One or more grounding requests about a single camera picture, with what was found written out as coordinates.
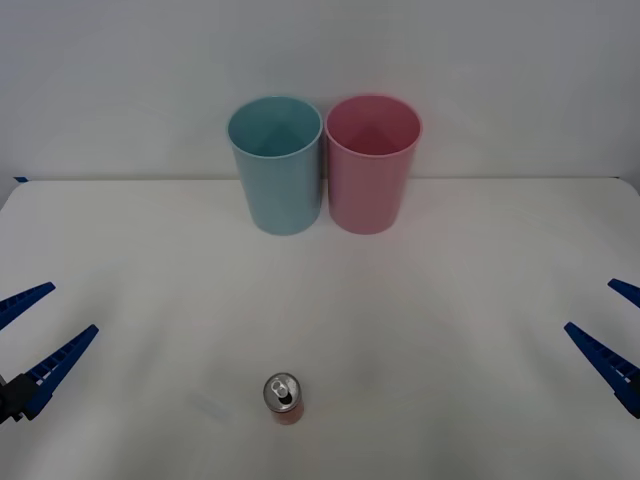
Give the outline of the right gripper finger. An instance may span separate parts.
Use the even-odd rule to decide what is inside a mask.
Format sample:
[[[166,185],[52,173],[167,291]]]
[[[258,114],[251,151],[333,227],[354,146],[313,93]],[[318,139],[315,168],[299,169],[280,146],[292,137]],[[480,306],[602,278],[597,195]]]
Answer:
[[[639,417],[639,368],[572,322],[565,332],[613,390],[614,396],[634,417]]]
[[[637,308],[640,307],[640,288],[639,287],[618,279],[611,279],[608,282],[608,286],[612,290],[614,290],[615,292],[623,296],[625,299],[630,301]]]

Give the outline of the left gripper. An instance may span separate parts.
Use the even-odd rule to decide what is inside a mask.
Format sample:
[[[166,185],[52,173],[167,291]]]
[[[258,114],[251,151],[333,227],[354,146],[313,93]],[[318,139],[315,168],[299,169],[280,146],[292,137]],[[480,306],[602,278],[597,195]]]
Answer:
[[[1,300],[0,329],[4,329],[54,290],[55,285],[52,282],[46,282]],[[98,332],[96,325],[90,325],[40,363],[8,383],[1,375],[0,423],[4,423],[9,418],[19,421],[23,417],[28,420],[37,417]]]

